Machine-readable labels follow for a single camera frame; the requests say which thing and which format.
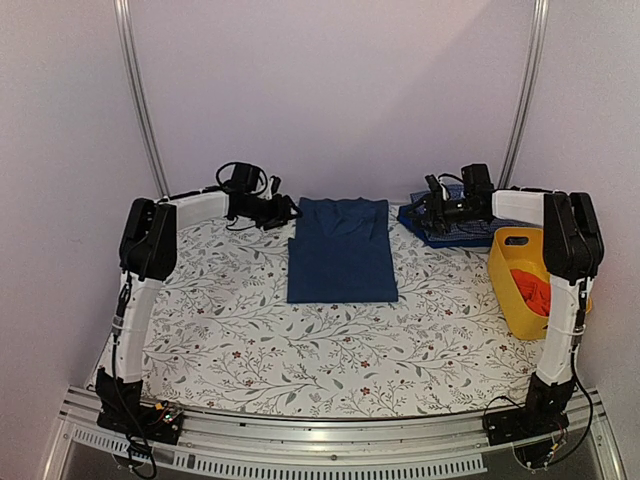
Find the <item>grey blue garment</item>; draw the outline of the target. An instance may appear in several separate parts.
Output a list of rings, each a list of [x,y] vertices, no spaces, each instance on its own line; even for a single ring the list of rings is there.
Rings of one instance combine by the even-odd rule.
[[[386,200],[302,197],[299,207],[288,242],[288,303],[398,300]]]

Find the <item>blue checkered button shirt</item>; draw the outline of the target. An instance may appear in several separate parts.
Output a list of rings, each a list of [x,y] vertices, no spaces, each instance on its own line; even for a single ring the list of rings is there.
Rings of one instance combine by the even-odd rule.
[[[453,225],[445,235],[436,235],[425,231],[417,230],[412,222],[408,223],[408,229],[420,240],[431,248],[453,248],[453,247],[490,247],[493,242],[494,233],[500,228],[497,220],[487,223],[480,220],[475,222],[465,222],[461,225]]]

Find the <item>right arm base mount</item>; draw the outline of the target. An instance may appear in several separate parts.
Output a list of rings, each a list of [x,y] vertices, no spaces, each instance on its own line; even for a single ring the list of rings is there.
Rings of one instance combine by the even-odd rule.
[[[482,428],[490,446],[524,441],[513,450],[528,470],[547,468],[566,444],[569,420],[565,413],[534,416],[507,396],[490,400],[482,412]]]

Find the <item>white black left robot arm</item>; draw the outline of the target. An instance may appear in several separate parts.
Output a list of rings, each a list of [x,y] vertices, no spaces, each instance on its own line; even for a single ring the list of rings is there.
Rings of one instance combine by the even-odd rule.
[[[177,265],[178,231],[218,217],[245,218],[255,228],[271,230],[302,217],[294,200],[279,192],[279,177],[244,162],[220,169],[227,168],[230,178],[216,175],[212,186],[158,200],[137,198],[131,204],[119,245],[111,360],[98,369],[95,384],[98,396],[111,402],[111,419],[128,434],[141,433],[149,423],[146,408],[136,402],[143,384],[143,345],[156,296]]]

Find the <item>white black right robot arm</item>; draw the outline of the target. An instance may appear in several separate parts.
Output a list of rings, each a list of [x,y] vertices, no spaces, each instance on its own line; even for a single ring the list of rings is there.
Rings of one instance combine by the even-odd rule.
[[[452,197],[440,177],[426,178],[428,190],[399,210],[415,232],[447,235],[469,221],[511,220],[542,231],[542,260],[550,275],[550,312],[541,359],[532,374],[528,406],[517,427],[537,436],[552,424],[578,383],[576,357],[587,306],[604,257],[604,242],[590,195],[529,188],[499,189],[484,164],[461,170],[463,193]]]

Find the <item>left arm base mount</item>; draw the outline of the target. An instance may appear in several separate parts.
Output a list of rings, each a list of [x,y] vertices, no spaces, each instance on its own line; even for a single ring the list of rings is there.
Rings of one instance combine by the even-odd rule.
[[[151,405],[139,402],[135,394],[125,394],[124,407],[116,393],[99,396],[101,412],[97,425],[124,435],[168,445],[177,445],[184,422],[184,410],[176,404],[161,401]]]

